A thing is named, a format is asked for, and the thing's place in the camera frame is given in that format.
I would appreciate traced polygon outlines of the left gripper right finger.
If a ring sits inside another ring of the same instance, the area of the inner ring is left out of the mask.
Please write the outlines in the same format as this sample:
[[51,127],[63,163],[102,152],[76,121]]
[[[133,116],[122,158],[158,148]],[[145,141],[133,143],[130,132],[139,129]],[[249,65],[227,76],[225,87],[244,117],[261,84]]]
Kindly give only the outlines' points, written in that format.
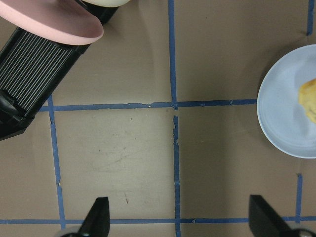
[[250,195],[248,221],[254,237],[296,236],[296,231],[288,226],[261,195]]

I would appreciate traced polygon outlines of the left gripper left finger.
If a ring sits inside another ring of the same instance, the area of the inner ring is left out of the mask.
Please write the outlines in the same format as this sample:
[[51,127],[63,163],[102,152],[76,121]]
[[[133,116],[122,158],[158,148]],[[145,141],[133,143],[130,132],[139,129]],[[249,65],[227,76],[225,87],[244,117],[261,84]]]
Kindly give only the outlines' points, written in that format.
[[110,210],[108,197],[98,197],[83,224],[78,237],[107,237],[110,231]]

